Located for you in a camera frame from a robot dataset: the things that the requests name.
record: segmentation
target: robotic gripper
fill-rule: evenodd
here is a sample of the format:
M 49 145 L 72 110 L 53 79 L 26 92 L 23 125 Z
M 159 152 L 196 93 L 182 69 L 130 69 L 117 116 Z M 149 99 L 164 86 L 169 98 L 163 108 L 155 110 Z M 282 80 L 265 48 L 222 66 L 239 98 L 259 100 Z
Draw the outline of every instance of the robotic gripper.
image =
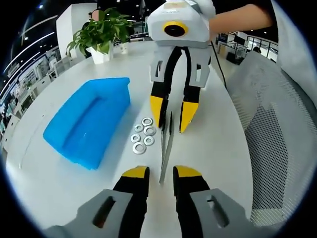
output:
M 150 66 L 153 82 L 150 103 L 157 127 L 162 126 L 177 61 L 185 53 L 187 76 L 179 131 L 184 132 L 199 105 L 200 89 L 206 86 L 211 62 L 209 18 L 215 15 L 210 0 L 169 0 L 148 18 L 149 35 L 156 42 Z

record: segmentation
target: gray gripper bracket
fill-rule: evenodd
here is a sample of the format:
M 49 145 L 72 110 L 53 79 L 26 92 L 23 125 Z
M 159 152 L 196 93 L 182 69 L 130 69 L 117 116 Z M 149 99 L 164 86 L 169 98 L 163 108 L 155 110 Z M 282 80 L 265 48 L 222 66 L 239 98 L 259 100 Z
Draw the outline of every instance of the gray gripper bracket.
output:
M 105 189 L 82 205 L 65 226 L 44 230 L 48 238 L 117 238 L 132 194 Z
M 269 238 L 275 231 L 255 227 L 244 208 L 219 189 L 190 193 L 204 238 Z
M 155 50 L 154 59 L 150 65 L 150 78 L 152 82 L 164 82 L 166 65 L 174 48 L 174 46 L 160 46 Z
M 211 58 L 211 48 L 207 47 L 206 49 L 199 49 L 189 47 L 188 50 L 190 53 L 192 63 L 192 72 L 190 76 L 189 85 L 205 88 L 210 73 L 208 62 Z M 200 77 L 197 77 L 197 65 L 201 66 Z

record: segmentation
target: mesh chair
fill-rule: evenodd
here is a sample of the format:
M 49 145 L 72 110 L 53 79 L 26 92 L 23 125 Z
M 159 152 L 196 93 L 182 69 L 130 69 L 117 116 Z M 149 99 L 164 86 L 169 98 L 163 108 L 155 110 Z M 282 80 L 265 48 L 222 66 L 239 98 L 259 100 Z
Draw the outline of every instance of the mesh chair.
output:
M 66 70 L 68 70 L 71 67 L 70 59 L 68 57 L 65 57 L 54 64 L 54 71 L 56 74 L 56 77 L 60 76 L 62 73 L 64 73 Z
M 249 146 L 251 221 L 280 227 L 293 214 L 317 163 L 317 110 L 277 64 L 249 52 L 227 82 Z

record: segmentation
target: white wall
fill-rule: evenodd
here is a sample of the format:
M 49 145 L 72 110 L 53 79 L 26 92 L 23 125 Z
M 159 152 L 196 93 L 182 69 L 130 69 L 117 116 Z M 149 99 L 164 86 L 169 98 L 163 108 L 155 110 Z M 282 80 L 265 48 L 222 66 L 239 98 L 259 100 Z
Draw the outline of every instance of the white wall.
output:
M 56 34 L 60 56 L 66 57 L 66 48 L 73 38 L 73 31 L 71 26 L 71 9 L 70 5 L 63 14 L 56 20 Z M 71 51 L 72 56 L 77 57 L 75 50 Z
M 88 13 L 96 8 L 96 3 L 72 4 L 56 20 L 57 41 L 61 58 L 66 57 L 66 48 L 69 42 L 73 40 L 73 34 L 83 27 L 89 19 Z M 85 59 L 79 49 L 72 50 L 71 56 L 77 58 L 78 61 Z
M 247 40 L 248 35 L 244 32 L 238 31 L 238 37 Z

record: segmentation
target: black cable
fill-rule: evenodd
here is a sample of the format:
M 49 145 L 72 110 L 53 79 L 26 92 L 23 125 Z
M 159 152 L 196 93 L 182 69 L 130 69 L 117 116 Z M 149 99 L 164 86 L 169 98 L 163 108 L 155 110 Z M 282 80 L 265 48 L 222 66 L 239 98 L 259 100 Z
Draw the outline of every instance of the black cable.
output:
M 224 74 L 223 74 L 223 72 L 222 72 L 222 69 L 221 69 L 221 66 L 220 66 L 220 62 L 219 62 L 219 59 L 218 59 L 218 56 L 217 56 L 217 53 L 216 53 L 216 50 L 215 50 L 215 48 L 214 48 L 214 45 L 213 45 L 213 42 L 212 42 L 212 41 L 211 41 L 211 46 L 212 46 L 212 48 L 213 48 L 214 55 L 216 56 L 216 59 L 217 59 L 217 62 L 218 62 L 218 66 L 219 66 L 220 72 L 221 72 L 222 77 L 223 77 L 224 87 L 227 89 L 226 79 L 225 79 Z

